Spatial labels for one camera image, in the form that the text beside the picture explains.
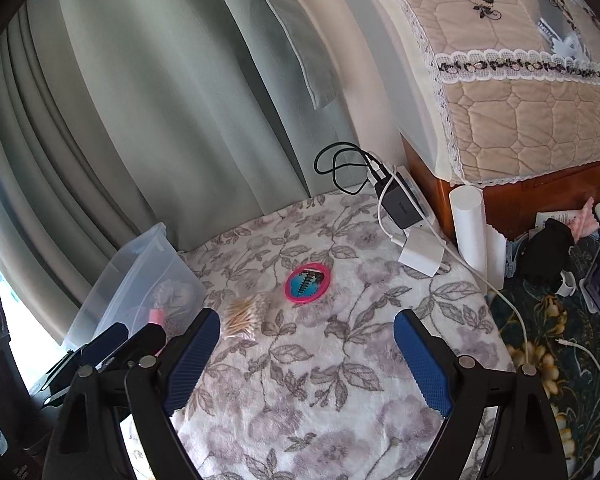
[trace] clear plastic bag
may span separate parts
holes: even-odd
[[[202,309],[205,286],[157,224],[113,256],[78,311],[62,344],[75,350],[116,322],[132,336],[147,323],[182,334]]]
[[[264,320],[269,303],[266,292],[231,300],[220,313],[220,336],[255,341],[256,330]]]

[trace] white fleece blanket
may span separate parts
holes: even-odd
[[[401,309],[414,309],[457,353],[512,369],[471,274],[448,260],[433,278],[399,264],[376,204],[370,187],[357,196],[320,195],[184,255],[215,309],[272,291],[256,341],[221,340],[189,405],[173,417],[204,478],[410,478],[442,418],[427,407],[395,344]],[[331,285],[297,306],[280,290],[307,261],[330,267]],[[485,412],[463,479],[477,475],[493,417]],[[137,438],[126,435],[141,468]]]

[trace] quilted cover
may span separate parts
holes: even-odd
[[[399,1],[460,179],[512,182],[600,160],[600,22],[583,0]],[[552,50],[538,29],[549,17],[575,50]]]
[[[369,186],[357,196],[319,195],[184,254],[212,308],[272,292],[255,341],[222,340],[188,406],[174,415],[204,478],[410,478],[442,418],[395,344],[401,309],[413,308],[457,353],[512,367],[471,274],[455,261],[433,278],[399,264],[400,249],[374,217],[377,203]],[[280,289],[307,261],[331,268],[331,285],[319,300],[295,305]],[[493,416],[485,412],[462,478],[476,476]],[[127,440],[141,468],[141,447]]]

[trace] black cable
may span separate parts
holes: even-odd
[[[335,148],[337,146],[345,146],[344,148],[338,150],[337,152],[335,152],[333,154],[333,158],[331,160],[331,167],[328,170],[320,170],[318,168],[318,161],[320,160],[321,156],[323,156],[327,151],[329,151],[331,148]],[[364,164],[361,164],[359,162],[346,162],[345,164],[337,164],[337,159],[338,156],[341,153],[346,153],[346,152],[356,152],[359,153],[360,156],[362,156],[363,160],[365,161]],[[373,168],[373,166],[371,165],[371,163],[369,162],[369,160],[372,160],[373,162],[375,162],[378,165],[378,168],[382,169],[382,172],[385,174],[385,177],[380,177],[380,175],[378,174],[378,172]],[[314,171],[317,174],[330,174],[331,173],[331,179],[333,181],[333,185],[339,189],[341,192],[349,194],[349,195],[356,195],[358,194],[363,187],[365,187],[366,183],[368,182],[368,178],[365,179],[365,181],[362,183],[362,185],[355,190],[354,192],[348,191],[347,189],[344,189],[340,184],[338,184],[338,181],[336,180],[336,170],[339,170],[341,168],[346,168],[349,166],[355,166],[355,167],[359,167],[359,168],[367,168],[371,174],[374,176],[374,178],[377,181],[382,181],[385,178],[388,178],[389,175],[386,173],[386,170],[384,168],[384,165],[375,158],[375,156],[373,156],[371,153],[366,152],[365,150],[361,149],[359,146],[357,146],[356,144],[353,144],[352,142],[345,142],[345,141],[341,141],[341,142],[334,142],[332,144],[329,144],[328,146],[325,146],[323,149],[320,150],[320,152],[318,152],[318,154],[315,156],[315,160],[314,160]]]

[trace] lace trim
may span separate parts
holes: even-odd
[[[489,79],[577,81],[600,86],[600,63],[535,50],[470,50],[436,54],[446,84]]]
[[[523,180],[531,180],[532,178],[536,178],[538,176],[552,174],[556,171],[570,170],[571,168],[579,168],[580,166],[593,164],[594,162],[600,162],[600,156],[597,156],[596,158],[590,158],[582,162],[578,162],[577,164],[572,164],[571,166],[565,166],[564,168],[553,168],[551,170],[542,171],[541,173],[535,173],[531,175],[503,176],[501,178],[490,178],[489,180],[476,180],[474,182],[471,182],[471,184],[476,187],[480,187],[481,189],[487,186],[499,186],[500,184],[515,184],[516,182],[522,182]]]
[[[438,106],[440,118],[442,119],[442,128],[445,133],[451,169],[458,176],[460,182],[466,182],[466,179],[464,178],[464,170],[462,169],[462,161],[460,160],[460,149],[458,147],[458,139],[456,139],[456,132],[454,129],[453,121],[451,119],[451,110],[449,109],[449,102],[446,98],[445,86],[442,82],[440,70],[438,69],[438,62],[436,61],[436,56],[433,53],[433,47],[429,43],[429,38],[427,38],[427,35],[424,32],[424,29],[422,28],[418,17],[416,16],[415,12],[413,12],[413,9],[411,9],[411,6],[407,2],[407,0],[396,1],[400,4],[402,12],[404,12],[405,16],[407,17],[407,20],[411,26],[411,31],[416,37],[420,53],[422,54],[425,66],[427,67],[427,70],[429,72],[430,82],[433,87],[436,105]]]

